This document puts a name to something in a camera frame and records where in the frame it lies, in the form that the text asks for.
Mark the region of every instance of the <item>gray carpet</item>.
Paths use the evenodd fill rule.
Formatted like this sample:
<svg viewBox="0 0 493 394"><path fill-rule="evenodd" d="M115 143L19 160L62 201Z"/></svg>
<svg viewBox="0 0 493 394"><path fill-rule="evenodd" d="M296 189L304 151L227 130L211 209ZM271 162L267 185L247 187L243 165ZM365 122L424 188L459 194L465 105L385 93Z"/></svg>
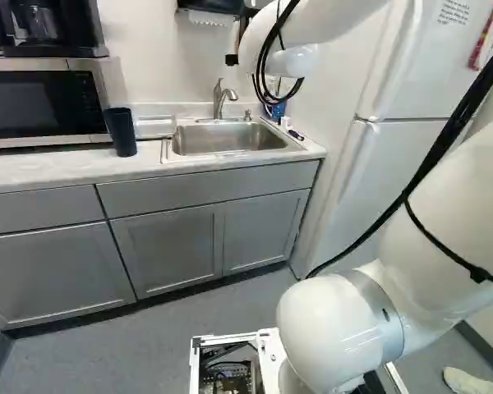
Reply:
<svg viewBox="0 0 493 394"><path fill-rule="evenodd" d="M0 375L0 394L187 394L190 338L273 327L278 299L293 283L283 269L110 321L19 340ZM451 394L441 382L447 364L493 379L457 332L398 362L412 394Z"/></svg>

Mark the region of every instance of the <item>dark blue tumbler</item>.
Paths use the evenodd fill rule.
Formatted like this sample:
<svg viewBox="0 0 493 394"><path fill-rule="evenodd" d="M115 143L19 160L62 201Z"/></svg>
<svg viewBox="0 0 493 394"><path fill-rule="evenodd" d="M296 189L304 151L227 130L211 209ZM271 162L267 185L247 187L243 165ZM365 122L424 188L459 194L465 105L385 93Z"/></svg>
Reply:
<svg viewBox="0 0 493 394"><path fill-rule="evenodd" d="M128 158L137 153L135 129L130 108L108 108L104 110L104 121L112 136L117 156Z"/></svg>

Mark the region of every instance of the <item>sneaker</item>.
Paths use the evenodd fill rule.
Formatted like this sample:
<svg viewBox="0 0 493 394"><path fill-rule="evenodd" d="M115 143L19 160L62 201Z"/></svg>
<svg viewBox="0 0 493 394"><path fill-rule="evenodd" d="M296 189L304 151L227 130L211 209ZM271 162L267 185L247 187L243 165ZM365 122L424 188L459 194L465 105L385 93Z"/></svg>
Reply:
<svg viewBox="0 0 493 394"><path fill-rule="evenodd" d="M481 380L456 368L444 368L444 381L457 394L493 394L493 382Z"/></svg>

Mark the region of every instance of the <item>stainless steel sink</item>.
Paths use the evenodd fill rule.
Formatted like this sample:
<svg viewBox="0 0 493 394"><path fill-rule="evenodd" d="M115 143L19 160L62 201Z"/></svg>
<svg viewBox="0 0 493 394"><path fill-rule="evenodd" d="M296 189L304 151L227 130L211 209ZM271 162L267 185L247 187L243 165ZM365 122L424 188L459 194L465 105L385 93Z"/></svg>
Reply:
<svg viewBox="0 0 493 394"><path fill-rule="evenodd" d="M266 124L256 121L179 126L172 139L173 152L181 156L283 149L287 145Z"/></svg>
<svg viewBox="0 0 493 394"><path fill-rule="evenodd" d="M163 144L161 161L187 162L215 157L257 157L305 150L262 118L252 121L196 120L177 126Z"/></svg>

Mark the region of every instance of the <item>robotic arm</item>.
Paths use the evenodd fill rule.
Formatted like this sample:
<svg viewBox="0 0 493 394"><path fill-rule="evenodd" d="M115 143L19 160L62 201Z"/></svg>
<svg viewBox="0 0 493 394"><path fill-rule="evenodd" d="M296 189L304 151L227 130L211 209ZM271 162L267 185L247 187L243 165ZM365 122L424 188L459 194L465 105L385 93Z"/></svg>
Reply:
<svg viewBox="0 0 493 394"><path fill-rule="evenodd" d="M293 2L282 0L281 10ZM336 39L385 3L298 2L281 28L285 49L272 45L266 73L306 76L318 43ZM248 72L256 72L277 10L276 0L243 35L239 62ZM347 273L307 279L283 295L277 311L288 356L279 371L283 394L350 391L365 372L428 346L493 304L493 282L474 282L412 218L416 214L454 253L493 275L493 123L439 163L409 203L391 218L379 259Z"/></svg>

